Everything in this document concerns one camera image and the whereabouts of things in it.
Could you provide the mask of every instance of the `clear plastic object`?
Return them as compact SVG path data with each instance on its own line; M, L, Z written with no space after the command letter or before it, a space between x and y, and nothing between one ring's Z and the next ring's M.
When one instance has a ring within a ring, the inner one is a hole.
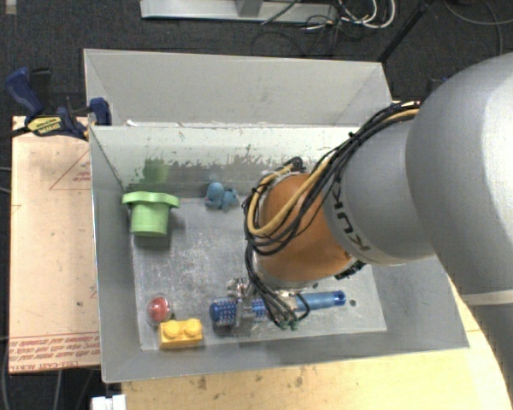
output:
M156 293L149 297L146 303L146 320L149 324L158 326L171 319L173 306L163 293Z

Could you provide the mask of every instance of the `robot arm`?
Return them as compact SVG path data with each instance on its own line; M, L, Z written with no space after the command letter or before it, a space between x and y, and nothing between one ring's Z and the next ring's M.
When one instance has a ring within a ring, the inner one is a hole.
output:
M513 53L459 73L423 105L380 111L303 170L293 158L245 202L251 283L239 299L259 295L269 319L295 329L310 307L300 314L282 293L303 300L315 281L363 263L437 255L513 400Z

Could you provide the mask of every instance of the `red ball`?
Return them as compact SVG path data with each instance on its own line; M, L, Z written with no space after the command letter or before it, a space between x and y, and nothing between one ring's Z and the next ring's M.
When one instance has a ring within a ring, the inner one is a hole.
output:
M160 324L165 321L169 316L169 303L167 299L162 296L156 296L151 299L146 306L146 314L148 319L154 325Z

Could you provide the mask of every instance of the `black pole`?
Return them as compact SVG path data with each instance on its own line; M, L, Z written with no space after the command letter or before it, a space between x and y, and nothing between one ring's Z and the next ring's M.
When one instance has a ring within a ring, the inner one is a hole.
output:
M398 32L398 34L395 36L392 42L386 47L386 49L382 52L382 54L378 58L378 62L385 63L387 61L387 58L390 57L390 54L397 48L399 43L403 41L404 37L407 36L412 27L418 22L418 20L420 20L422 15L424 15L428 11L429 7L433 4L434 1L435 0L421 0L418 3L418 5L412 11L412 14L410 14L410 17L404 23L403 27L401 27L401 30Z

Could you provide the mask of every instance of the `yellow lego brick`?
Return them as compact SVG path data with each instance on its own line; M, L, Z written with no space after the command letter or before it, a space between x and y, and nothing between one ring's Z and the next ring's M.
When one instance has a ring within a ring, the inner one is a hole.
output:
M203 340L203 327L199 319L168 320L158 327L160 349L195 346Z

